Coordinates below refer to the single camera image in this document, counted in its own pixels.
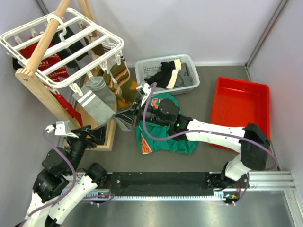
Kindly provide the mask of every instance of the table surface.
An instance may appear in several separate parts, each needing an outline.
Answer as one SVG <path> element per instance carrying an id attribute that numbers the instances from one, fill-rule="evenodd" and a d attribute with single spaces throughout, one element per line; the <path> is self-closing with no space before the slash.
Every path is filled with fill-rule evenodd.
<path id="1" fill-rule="evenodd" d="M 129 69 L 135 79 L 134 68 Z M 185 116 L 210 123 L 214 90 L 219 76 L 248 80 L 244 66 L 197 67 L 200 85 L 190 93 L 176 95 Z M 108 172 L 211 172 L 221 171 L 236 152 L 200 143 L 191 155 L 157 151 L 142 155 L 135 138 L 135 131 L 124 132 L 116 128 L 113 150 L 85 152 L 79 165 L 88 168 L 92 163 L 101 164 Z M 269 157 L 267 168 L 274 161 Z"/>

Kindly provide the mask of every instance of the laundry basket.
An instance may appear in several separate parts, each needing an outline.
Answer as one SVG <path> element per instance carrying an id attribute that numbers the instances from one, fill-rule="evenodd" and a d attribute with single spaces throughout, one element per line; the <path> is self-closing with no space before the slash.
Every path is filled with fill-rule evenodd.
<path id="1" fill-rule="evenodd" d="M 193 88 L 199 86 L 200 80 L 199 80 L 198 72 L 190 56 L 187 54 L 179 54 L 179 55 L 172 55 L 167 57 L 152 58 L 152 59 L 138 61 L 135 66 L 137 83 L 139 84 L 142 81 L 144 81 L 145 78 L 148 78 L 149 76 L 147 75 L 147 73 L 149 71 L 160 68 L 161 62 L 170 62 L 176 59 L 181 59 L 181 63 L 186 63 L 188 68 L 188 73 L 193 78 L 194 84 L 187 87 L 178 87 L 173 89 L 165 89 L 162 91 L 155 91 L 154 94 L 170 92 L 172 95 L 177 95 L 177 94 L 190 92 Z"/>

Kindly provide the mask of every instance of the empty red container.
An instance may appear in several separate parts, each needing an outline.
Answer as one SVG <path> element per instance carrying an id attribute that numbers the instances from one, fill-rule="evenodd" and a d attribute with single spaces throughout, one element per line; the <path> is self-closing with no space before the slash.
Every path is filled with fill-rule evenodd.
<path id="1" fill-rule="evenodd" d="M 254 123 L 270 138 L 268 86 L 219 77 L 211 123 L 231 127 Z"/>

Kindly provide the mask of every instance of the patterned sock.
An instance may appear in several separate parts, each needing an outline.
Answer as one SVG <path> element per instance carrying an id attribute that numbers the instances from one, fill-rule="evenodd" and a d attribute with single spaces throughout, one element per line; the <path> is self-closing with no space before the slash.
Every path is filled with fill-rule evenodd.
<path id="1" fill-rule="evenodd" d="M 120 65 L 115 64 L 111 69 L 111 73 L 122 90 L 122 98 L 132 104 L 138 95 L 136 89 L 138 84 L 130 78 L 124 61 L 121 61 Z"/>
<path id="2" fill-rule="evenodd" d="M 107 87 L 108 87 L 108 89 L 115 94 L 116 100 L 117 100 L 117 109 L 118 110 L 128 108 L 132 104 L 132 103 L 126 103 L 121 95 L 116 94 L 116 89 L 115 89 L 115 86 L 114 86 L 114 82 L 113 82 L 111 76 L 107 72 L 104 72 L 102 69 L 100 69 L 97 76 L 98 77 L 102 76 L 106 85 L 107 85 Z"/>

